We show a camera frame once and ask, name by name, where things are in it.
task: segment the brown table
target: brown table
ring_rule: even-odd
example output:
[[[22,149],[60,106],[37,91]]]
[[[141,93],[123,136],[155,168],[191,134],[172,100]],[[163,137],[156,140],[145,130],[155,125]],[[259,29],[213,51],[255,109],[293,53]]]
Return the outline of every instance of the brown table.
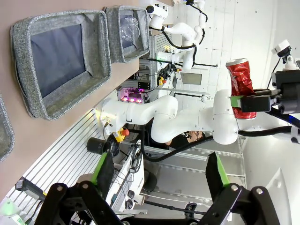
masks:
[[[138,6],[138,0],[0,0],[0,92],[15,132],[15,147],[0,164],[0,201],[58,137],[139,68],[139,60],[115,63],[110,80],[60,119],[33,119],[27,114],[15,81],[10,27],[28,16],[76,9],[101,10],[104,6],[120,4]]]

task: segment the can lid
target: can lid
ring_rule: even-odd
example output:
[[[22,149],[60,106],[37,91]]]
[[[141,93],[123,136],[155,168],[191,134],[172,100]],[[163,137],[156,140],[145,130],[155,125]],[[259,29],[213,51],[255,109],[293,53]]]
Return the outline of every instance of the can lid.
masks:
[[[247,61],[248,60],[246,58],[230,60],[230,61],[226,62],[226,66],[229,67],[229,66],[237,65],[237,64],[244,63]]]
[[[121,135],[123,135],[123,136],[128,136],[129,135],[129,130],[122,130],[121,131]]]

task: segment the crushed red can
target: crushed red can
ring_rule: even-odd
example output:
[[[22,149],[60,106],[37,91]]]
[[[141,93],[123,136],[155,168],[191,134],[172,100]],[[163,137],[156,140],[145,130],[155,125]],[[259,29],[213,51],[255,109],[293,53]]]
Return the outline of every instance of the crushed red can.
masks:
[[[252,80],[250,78],[250,66],[247,59],[230,60],[226,62],[226,67],[230,72],[231,95],[249,96],[253,95]],[[256,112],[242,112],[241,108],[232,107],[235,118],[254,119]]]

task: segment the fabric storage bin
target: fabric storage bin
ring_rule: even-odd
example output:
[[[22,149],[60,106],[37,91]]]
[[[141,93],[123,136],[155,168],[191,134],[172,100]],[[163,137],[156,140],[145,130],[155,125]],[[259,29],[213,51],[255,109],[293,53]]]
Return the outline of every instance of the fabric storage bin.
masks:
[[[115,6],[105,9],[107,16],[109,48],[112,63],[129,63],[149,52],[148,13],[143,8],[132,6]],[[121,22],[126,17],[138,21],[140,35],[131,42],[124,41],[121,33]]]
[[[111,75],[103,11],[30,17],[12,27],[11,39],[17,78],[32,117],[58,119]]]
[[[0,162],[13,150],[15,135],[0,94]]]

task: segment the screw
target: screw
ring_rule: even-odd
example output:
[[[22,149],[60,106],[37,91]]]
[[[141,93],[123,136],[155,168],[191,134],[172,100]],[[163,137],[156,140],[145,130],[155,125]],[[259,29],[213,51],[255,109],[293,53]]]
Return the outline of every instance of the screw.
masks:
[[[237,187],[236,185],[232,185],[232,186],[231,186],[231,190],[232,190],[232,191],[237,191],[237,190],[238,190],[238,187]]]
[[[256,189],[257,194],[261,195],[263,193],[263,190],[261,190],[260,188]]]

